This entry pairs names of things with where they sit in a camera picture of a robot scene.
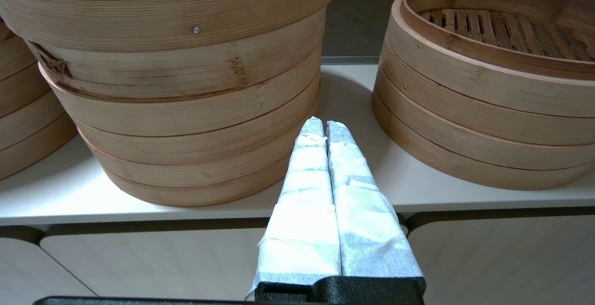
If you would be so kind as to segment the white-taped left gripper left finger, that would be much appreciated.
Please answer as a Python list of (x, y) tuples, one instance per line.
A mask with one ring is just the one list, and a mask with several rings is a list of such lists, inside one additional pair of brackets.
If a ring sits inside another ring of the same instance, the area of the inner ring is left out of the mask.
[(258, 263), (247, 298), (261, 282), (312, 285), (341, 273), (336, 208), (327, 138), (317, 117), (295, 140), (283, 187), (258, 244)]

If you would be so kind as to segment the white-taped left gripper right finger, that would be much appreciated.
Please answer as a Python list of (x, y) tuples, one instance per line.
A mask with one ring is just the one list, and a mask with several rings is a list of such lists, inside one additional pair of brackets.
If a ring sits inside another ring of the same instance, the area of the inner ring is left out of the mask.
[(328, 121), (327, 152), (347, 277), (423, 278), (423, 273), (387, 197), (345, 124)]

